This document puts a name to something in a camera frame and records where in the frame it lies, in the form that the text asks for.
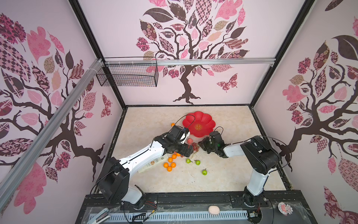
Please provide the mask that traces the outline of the aluminium rail back wall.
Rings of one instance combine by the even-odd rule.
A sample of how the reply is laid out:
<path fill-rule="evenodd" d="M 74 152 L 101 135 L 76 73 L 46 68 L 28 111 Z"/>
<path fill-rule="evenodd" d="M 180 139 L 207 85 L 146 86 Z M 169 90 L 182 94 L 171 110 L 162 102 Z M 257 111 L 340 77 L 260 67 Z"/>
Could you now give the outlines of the aluminium rail back wall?
<path fill-rule="evenodd" d="M 106 65 L 118 64 L 118 65 L 135 65 L 135 64 L 148 64 L 150 66 L 178 66 L 178 65 L 219 65 L 219 64 L 274 64 L 275 58 L 219 58 L 219 59 L 180 59 L 180 60 L 116 60 L 109 61 L 106 59 Z"/>

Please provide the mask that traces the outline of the red flower-shaped fruit bowl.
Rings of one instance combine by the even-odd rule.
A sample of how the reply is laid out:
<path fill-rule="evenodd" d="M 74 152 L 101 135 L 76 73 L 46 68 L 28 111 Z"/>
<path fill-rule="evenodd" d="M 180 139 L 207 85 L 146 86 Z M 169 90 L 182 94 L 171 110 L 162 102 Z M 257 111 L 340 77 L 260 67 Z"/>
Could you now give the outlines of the red flower-shaped fruit bowl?
<path fill-rule="evenodd" d="M 209 135 L 216 127 L 212 116 L 201 111 L 187 114 L 182 125 L 188 128 L 190 134 L 197 138 Z"/>

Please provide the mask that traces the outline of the fake peach right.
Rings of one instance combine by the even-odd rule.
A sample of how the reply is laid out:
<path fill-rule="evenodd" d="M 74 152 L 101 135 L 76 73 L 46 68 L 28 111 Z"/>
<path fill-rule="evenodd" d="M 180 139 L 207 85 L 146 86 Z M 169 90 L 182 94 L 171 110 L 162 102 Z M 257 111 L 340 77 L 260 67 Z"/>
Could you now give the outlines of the fake peach right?
<path fill-rule="evenodd" d="M 187 144 L 188 144 L 188 145 L 192 145 L 193 142 L 194 142 L 193 139 L 191 139 L 191 138 L 188 138 L 188 139 L 187 139 Z"/>

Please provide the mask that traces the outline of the purple fake grape bunch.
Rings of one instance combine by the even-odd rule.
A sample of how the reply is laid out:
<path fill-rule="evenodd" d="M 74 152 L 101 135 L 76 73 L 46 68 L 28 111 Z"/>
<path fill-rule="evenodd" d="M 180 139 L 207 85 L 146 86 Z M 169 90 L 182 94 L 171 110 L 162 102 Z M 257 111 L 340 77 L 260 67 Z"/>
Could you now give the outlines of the purple fake grape bunch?
<path fill-rule="evenodd" d="M 193 147 L 193 151 L 194 152 L 198 152 L 199 151 L 199 148 L 200 148 L 200 146 L 199 146 L 199 144 L 198 143 L 192 143 L 192 147 Z"/>

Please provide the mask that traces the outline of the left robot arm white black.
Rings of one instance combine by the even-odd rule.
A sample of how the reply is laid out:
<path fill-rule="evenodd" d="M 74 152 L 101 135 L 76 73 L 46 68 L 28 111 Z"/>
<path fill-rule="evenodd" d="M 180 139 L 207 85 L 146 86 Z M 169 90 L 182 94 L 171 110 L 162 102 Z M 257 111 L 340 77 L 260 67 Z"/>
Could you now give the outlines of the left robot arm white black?
<path fill-rule="evenodd" d="M 146 194 L 140 187 L 130 185 L 131 178 L 146 164 L 167 153 L 178 152 L 189 157 L 193 153 L 193 147 L 185 143 L 189 135 L 187 128 L 170 131 L 154 137 L 152 143 L 131 156 L 108 159 L 95 186 L 110 204 L 128 202 L 141 208 L 146 201 Z"/>

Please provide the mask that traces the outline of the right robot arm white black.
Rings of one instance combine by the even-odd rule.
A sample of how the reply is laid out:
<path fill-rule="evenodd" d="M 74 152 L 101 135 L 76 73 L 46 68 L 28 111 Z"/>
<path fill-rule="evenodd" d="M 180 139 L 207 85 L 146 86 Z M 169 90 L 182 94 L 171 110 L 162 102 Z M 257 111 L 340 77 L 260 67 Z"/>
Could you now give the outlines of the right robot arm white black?
<path fill-rule="evenodd" d="M 265 138 L 257 135 L 246 141 L 225 144 L 218 134 L 206 137 L 198 143 L 207 153 L 215 153 L 221 158 L 246 156 L 253 170 L 242 200 L 251 208 L 258 206 L 270 173 L 275 171 L 282 160 L 279 153 L 264 140 Z"/>

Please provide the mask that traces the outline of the aluminium rail wall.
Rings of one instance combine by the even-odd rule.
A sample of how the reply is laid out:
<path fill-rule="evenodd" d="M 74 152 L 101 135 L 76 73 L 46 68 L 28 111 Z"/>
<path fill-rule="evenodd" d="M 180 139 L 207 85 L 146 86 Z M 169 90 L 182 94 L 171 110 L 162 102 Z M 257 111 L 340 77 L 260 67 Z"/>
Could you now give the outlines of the aluminium rail wall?
<path fill-rule="evenodd" d="M 118 65 L 135 65 L 135 64 L 148 64 L 150 66 L 178 66 L 178 65 L 219 65 L 219 64 L 274 64 L 275 58 L 219 58 L 219 59 L 180 59 L 180 60 L 116 60 L 109 61 L 106 59 L 106 65 L 118 64 Z"/>
<path fill-rule="evenodd" d="M 67 114 L 70 113 L 76 101 L 80 98 L 87 85 L 102 68 L 102 66 L 103 60 L 101 58 L 97 58 L 92 63 L 92 65 L 86 70 L 84 77 L 78 81 L 76 87 L 70 92 L 59 109 L 49 119 L 47 125 L 34 139 L 30 148 L 20 157 L 18 162 L 3 179 L 1 182 L 1 209 L 3 209 L 8 203 L 11 196 L 15 193 L 18 186 L 39 158 L 41 152 L 45 149 L 52 136 L 65 120 Z"/>

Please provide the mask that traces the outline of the aluminium rail left wall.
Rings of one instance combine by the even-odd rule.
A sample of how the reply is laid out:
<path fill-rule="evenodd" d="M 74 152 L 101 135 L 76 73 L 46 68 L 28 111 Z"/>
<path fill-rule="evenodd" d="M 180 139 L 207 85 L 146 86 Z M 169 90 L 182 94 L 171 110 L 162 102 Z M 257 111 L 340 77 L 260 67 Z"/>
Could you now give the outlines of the aluminium rail left wall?
<path fill-rule="evenodd" d="M 20 157 L 18 162 L 3 179 L 1 182 L 1 209 L 3 209 L 8 203 L 11 196 L 15 193 L 18 186 L 39 158 L 41 152 L 45 149 L 52 136 L 65 120 L 67 114 L 70 113 L 76 101 L 80 98 L 87 85 L 102 68 L 102 66 L 103 60 L 101 58 L 97 58 L 92 63 L 92 65 L 86 70 L 84 77 L 78 81 L 76 87 L 70 92 L 59 109 L 49 119 L 47 125 L 34 139 L 30 148 Z"/>

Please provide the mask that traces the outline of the round pink cartoon sticker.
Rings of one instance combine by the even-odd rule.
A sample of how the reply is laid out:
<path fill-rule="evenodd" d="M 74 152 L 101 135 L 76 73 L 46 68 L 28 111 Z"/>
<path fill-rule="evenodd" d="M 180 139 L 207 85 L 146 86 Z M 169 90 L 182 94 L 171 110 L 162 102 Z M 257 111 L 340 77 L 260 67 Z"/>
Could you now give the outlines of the round pink cartoon sticker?
<path fill-rule="evenodd" d="M 280 213 L 285 216 L 291 215 L 293 213 L 293 208 L 289 204 L 286 204 L 284 202 L 280 202 L 277 207 Z"/>

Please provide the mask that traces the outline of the white printed snack pouch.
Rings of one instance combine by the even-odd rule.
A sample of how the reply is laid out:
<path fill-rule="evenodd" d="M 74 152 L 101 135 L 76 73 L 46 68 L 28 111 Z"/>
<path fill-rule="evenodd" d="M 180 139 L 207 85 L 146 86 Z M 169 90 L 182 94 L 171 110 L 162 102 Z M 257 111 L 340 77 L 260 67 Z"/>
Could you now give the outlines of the white printed snack pouch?
<path fill-rule="evenodd" d="M 139 173 L 143 173 L 148 169 L 154 168 L 157 165 L 160 165 L 166 161 L 166 157 L 162 156 L 160 158 L 154 159 L 149 163 L 145 164 L 142 168 L 138 170 Z"/>

